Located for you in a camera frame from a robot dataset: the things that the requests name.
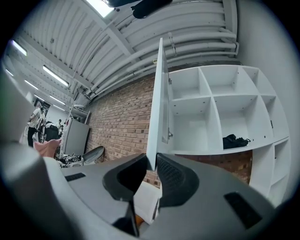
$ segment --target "brick wall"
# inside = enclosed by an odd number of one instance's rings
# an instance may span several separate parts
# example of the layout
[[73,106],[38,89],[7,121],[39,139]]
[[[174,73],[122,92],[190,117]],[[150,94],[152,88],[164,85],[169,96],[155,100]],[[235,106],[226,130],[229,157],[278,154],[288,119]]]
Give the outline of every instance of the brick wall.
[[[92,103],[87,151],[105,147],[104,161],[135,153],[145,153],[149,133],[154,78],[133,83]],[[214,156],[182,156],[222,167],[249,183],[252,151]],[[144,181],[160,186],[155,172],[148,171]]]

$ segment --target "black bag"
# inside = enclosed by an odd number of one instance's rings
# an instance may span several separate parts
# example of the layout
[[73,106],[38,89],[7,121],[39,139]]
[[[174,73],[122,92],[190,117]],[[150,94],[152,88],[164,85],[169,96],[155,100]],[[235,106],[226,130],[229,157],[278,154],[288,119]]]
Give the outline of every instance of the black bag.
[[236,139],[234,134],[230,134],[223,137],[223,149],[245,147],[249,142],[251,142],[249,139],[243,139],[242,137]]

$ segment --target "shelf compartment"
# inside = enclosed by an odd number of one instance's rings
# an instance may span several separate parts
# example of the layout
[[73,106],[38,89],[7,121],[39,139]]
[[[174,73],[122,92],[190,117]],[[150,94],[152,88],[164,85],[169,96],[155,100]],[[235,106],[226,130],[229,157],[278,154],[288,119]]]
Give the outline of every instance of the shelf compartment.
[[201,67],[212,94],[257,94],[258,91],[240,66],[213,65]]
[[289,136],[289,128],[283,107],[276,96],[262,95],[262,99],[269,113],[273,135],[277,139]]
[[288,176],[285,176],[281,180],[274,183],[270,188],[268,199],[275,207],[277,207],[282,202],[283,196],[285,194],[287,180]]
[[275,146],[275,165],[274,174],[272,178],[272,183],[276,183],[282,178],[284,178],[289,171],[290,167],[290,157],[291,157],[291,147],[289,140],[281,142],[279,144],[274,144]]
[[252,170],[249,185],[263,196],[269,194],[274,168],[274,146],[253,149]]
[[220,117],[222,137],[235,134],[237,138],[248,138],[251,140],[248,146],[262,146],[271,142],[273,133],[269,116],[259,96],[218,96],[214,100]]
[[191,103],[190,99],[177,101],[176,106],[171,105],[173,122],[171,150],[201,152],[222,149],[221,126],[214,102],[211,98],[197,100],[199,100],[197,103]]
[[199,68],[188,68],[169,73],[170,99],[196,98],[209,96],[210,90]]
[[276,95],[271,83],[261,70],[255,67],[243,67],[258,91],[265,95]]

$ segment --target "black rectangular slot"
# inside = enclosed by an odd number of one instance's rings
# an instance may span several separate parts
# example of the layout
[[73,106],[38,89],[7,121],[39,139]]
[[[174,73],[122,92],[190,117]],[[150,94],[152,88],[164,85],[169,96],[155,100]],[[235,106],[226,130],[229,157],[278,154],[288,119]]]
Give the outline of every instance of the black rectangular slot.
[[79,179],[79,178],[83,178],[85,177],[85,175],[80,172],[80,173],[76,173],[76,174],[73,174],[73,175],[69,175],[69,176],[65,176],[67,182],[70,182],[70,181],[73,181],[73,180],[76,180],[76,179]]
[[246,229],[257,224],[262,217],[244,200],[239,193],[228,193],[224,195],[229,205],[232,207],[236,215]]

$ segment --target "tube light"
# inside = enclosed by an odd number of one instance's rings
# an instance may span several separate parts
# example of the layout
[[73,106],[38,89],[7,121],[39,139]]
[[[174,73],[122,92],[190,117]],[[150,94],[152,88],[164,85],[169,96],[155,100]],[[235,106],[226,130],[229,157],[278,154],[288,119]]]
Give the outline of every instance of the tube light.
[[36,90],[38,90],[38,88],[36,86],[33,86],[30,82],[24,80],[27,84],[29,84],[31,87],[35,88]]
[[[60,108],[60,107],[58,107],[58,106],[56,106],[56,105],[54,105],[54,104],[53,104],[53,106],[55,106],[55,107],[57,107],[57,108],[59,108],[59,109],[63,110],[62,108]],[[63,111],[64,111],[64,110],[63,110]]]
[[21,53],[27,56],[27,51],[24,48],[22,48],[16,41],[12,40],[11,43],[16,49],[18,49]]
[[11,74],[11,76],[14,76],[10,71],[8,71],[7,69],[6,69],[6,71],[9,73],[9,74]]
[[113,7],[109,7],[105,2],[100,0],[86,0],[101,16],[106,17]]
[[63,103],[62,101],[59,101],[59,100],[56,99],[55,97],[52,97],[51,95],[50,95],[50,97],[53,98],[54,100],[58,101],[59,103],[61,103],[61,104],[63,104],[63,105],[66,105],[65,103]]
[[51,71],[49,68],[47,68],[45,65],[43,65],[43,70],[45,70],[47,73],[49,73],[52,77],[54,77],[56,80],[64,84],[65,86],[68,86],[69,83],[67,83],[65,80],[58,77],[53,71]]
[[39,97],[38,95],[35,95],[37,98],[39,98],[39,99],[41,99],[43,102],[45,101],[45,100],[43,100],[41,97]]

